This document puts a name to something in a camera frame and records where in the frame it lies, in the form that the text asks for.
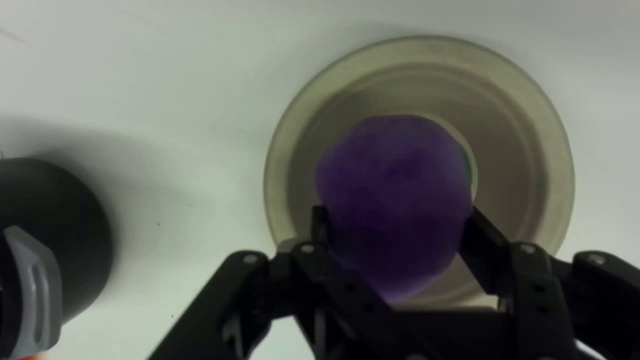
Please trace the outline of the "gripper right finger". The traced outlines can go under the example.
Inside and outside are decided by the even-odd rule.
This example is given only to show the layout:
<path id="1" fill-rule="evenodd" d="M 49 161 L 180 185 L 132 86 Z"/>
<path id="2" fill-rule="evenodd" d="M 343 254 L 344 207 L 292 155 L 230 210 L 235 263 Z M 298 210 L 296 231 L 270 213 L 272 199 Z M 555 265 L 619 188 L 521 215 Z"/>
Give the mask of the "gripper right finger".
<path id="1" fill-rule="evenodd" d="M 473 208 L 458 251 L 486 294 L 506 305 L 517 360 L 640 360 L 640 269 L 606 251 L 571 262 L 510 242 Z"/>

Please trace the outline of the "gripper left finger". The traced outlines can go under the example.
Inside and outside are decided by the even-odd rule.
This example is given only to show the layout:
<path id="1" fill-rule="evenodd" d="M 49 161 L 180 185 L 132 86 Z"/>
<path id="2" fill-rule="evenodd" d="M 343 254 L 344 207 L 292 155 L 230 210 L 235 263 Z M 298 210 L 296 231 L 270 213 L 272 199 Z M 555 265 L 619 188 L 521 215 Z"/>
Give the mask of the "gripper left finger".
<path id="1" fill-rule="evenodd" d="M 393 311 L 329 254 L 328 225 L 316 207 L 310 238 L 292 249 L 229 255 L 148 360 L 251 360 L 272 322 L 286 317 L 314 360 L 401 360 Z"/>

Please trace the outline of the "purple fuzzy ball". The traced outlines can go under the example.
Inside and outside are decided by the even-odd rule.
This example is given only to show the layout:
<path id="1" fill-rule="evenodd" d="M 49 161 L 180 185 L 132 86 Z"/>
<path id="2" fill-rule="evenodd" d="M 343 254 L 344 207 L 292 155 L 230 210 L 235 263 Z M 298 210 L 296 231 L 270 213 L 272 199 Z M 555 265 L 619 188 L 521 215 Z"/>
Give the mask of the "purple fuzzy ball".
<path id="1" fill-rule="evenodd" d="M 315 169 L 330 249 L 387 301 L 425 289 L 453 262 L 473 211 L 463 148 L 416 115 L 367 118 Z"/>

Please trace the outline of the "cream white plate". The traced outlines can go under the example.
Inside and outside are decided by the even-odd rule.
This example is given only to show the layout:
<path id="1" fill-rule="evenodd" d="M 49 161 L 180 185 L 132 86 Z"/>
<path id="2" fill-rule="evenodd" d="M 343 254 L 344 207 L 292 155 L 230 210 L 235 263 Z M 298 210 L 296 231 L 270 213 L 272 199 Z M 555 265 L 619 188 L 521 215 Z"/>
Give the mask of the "cream white plate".
<path id="1" fill-rule="evenodd" d="M 462 39 L 414 36 L 378 42 L 316 75 L 281 117 L 266 159 L 263 196 L 274 243 L 308 235 L 319 159 L 375 116 L 419 116 L 462 147 L 471 203 L 512 242 L 552 255 L 569 227 L 575 172 L 558 112 L 537 82 L 509 59 Z M 402 308 L 486 305 L 460 256 Z"/>

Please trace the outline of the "black and grey flashlight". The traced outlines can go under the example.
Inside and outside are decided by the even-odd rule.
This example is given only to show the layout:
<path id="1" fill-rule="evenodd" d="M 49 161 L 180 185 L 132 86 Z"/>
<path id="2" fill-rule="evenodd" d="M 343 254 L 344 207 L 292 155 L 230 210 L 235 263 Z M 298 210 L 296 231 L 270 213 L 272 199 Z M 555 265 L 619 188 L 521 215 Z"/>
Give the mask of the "black and grey flashlight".
<path id="1" fill-rule="evenodd" d="M 84 182 L 42 159 L 0 159 L 0 360 L 54 347 L 113 264 L 108 217 Z"/>

